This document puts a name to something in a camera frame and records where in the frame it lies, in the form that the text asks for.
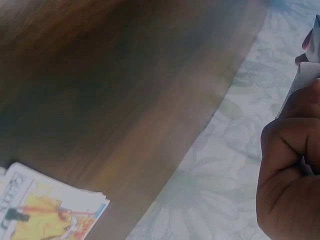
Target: cartoon drawing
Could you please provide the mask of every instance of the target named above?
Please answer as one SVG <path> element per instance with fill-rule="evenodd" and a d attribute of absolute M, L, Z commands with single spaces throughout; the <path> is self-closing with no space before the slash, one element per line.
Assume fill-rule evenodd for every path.
<path fill-rule="evenodd" d="M 23 206 L 8 210 L 5 219 L 16 221 L 10 240 L 80 240 L 84 237 L 94 218 L 77 215 L 90 213 L 64 209 L 62 201 L 49 195 L 50 189 L 41 196 L 30 191 Z"/>

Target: wooden table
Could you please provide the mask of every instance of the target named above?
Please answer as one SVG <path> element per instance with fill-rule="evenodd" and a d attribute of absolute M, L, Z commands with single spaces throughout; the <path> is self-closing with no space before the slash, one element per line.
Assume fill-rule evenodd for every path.
<path fill-rule="evenodd" d="M 0 163 L 111 203 L 123 240 L 210 120 L 268 0 L 3 0 Z"/>

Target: floral tablecloth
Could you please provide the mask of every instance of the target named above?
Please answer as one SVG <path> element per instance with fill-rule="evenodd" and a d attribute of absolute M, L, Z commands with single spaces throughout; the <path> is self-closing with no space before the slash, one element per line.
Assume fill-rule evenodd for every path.
<path fill-rule="evenodd" d="M 209 125 L 127 240 L 265 240 L 255 197 L 260 134 L 295 77 L 319 0 L 271 0 L 265 24 Z"/>

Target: stack of papers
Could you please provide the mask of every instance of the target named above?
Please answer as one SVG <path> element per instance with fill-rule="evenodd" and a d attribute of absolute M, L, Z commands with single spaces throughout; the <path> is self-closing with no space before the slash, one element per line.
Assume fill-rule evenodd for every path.
<path fill-rule="evenodd" d="M 0 168 L 0 240 L 83 240 L 108 204 L 20 163 Z"/>

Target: finger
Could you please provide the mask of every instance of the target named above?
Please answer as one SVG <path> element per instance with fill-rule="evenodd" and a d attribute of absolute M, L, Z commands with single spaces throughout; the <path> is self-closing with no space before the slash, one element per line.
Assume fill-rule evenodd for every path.
<path fill-rule="evenodd" d="M 313 32 L 313 29 L 308 33 L 308 35 L 304 39 L 304 41 L 302 43 L 302 49 L 303 50 L 306 50 L 308 48 L 309 43 L 310 43 L 310 39 L 311 39 L 311 36 L 312 36 L 312 32 Z"/>
<path fill-rule="evenodd" d="M 308 60 L 308 58 L 307 58 L 307 56 L 306 56 L 305 53 L 302 54 L 302 55 L 300 55 L 300 56 L 297 56 L 297 57 L 295 58 L 295 60 L 294 60 L 294 63 L 295 63 L 296 65 L 299 65 L 299 64 L 304 63 L 304 62 L 309 62 L 309 60 Z"/>
<path fill-rule="evenodd" d="M 320 120 L 317 118 L 282 118 L 268 124 L 261 135 L 262 163 L 258 187 L 284 170 L 284 183 L 303 177 L 298 168 L 302 156 L 320 169 Z"/>
<path fill-rule="evenodd" d="M 294 110 L 285 112 L 281 116 L 281 118 L 314 118 L 320 120 L 320 105 L 311 104 L 307 106 L 301 106 Z M 311 165 L 311 161 L 309 160 L 309 157 L 307 155 L 303 159 L 304 164 L 302 165 L 306 168 L 307 171 L 311 168 L 313 174 L 318 175 L 320 173 L 320 168 L 315 165 Z"/>
<path fill-rule="evenodd" d="M 320 105 L 320 80 L 316 79 L 308 87 L 301 88 L 290 95 L 283 110 L 280 114 L 280 118 L 286 115 L 288 112 L 309 105 Z"/>
<path fill-rule="evenodd" d="M 320 105 L 299 106 L 293 110 L 284 112 L 279 118 L 315 118 L 320 120 Z"/>

